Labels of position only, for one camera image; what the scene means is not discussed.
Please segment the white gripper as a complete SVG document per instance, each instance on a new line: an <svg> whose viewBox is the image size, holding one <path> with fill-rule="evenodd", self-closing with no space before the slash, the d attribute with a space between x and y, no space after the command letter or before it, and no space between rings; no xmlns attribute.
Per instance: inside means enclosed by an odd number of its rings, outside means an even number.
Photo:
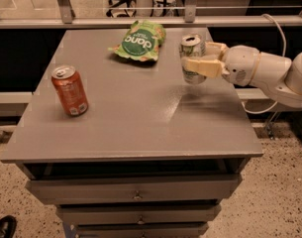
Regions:
<svg viewBox="0 0 302 238"><path fill-rule="evenodd" d="M234 46L228 49L224 43L206 42L204 59L184 57L181 64L186 70L206 77L223 76L229 83L246 86L252 80L259 55L256 48Z"/></svg>

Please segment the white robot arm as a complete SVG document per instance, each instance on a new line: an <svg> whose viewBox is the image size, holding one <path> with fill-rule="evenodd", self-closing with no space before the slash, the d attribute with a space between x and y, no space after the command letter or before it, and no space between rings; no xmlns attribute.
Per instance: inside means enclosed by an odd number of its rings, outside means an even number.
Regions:
<svg viewBox="0 0 302 238"><path fill-rule="evenodd" d="M187 70L222 76L229 83L253 86L283 105L302 109L302 53L294 60L248 46L206 42L203 57L181 59Z"/></svg>

